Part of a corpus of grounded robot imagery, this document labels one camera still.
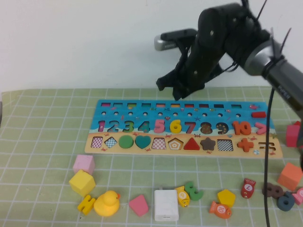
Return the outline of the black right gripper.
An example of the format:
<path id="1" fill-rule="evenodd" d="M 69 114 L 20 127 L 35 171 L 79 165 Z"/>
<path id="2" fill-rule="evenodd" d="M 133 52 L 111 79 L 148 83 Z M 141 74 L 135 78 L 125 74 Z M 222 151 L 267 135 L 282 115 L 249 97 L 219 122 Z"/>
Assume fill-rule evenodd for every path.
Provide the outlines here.
<path id="1" fill-rule="evenodd" d="M 172 70 L 157 79 L 156 85 L 159 91 L 172 87 L 174 99 L 180 100 L 204 89 L 205 83 L 212 79 L 213 70 L 224 54 L 222 49 L 211 45 L 209 41 L 201 41 L 200 36 L 197 35 L 179 73 Z"/>

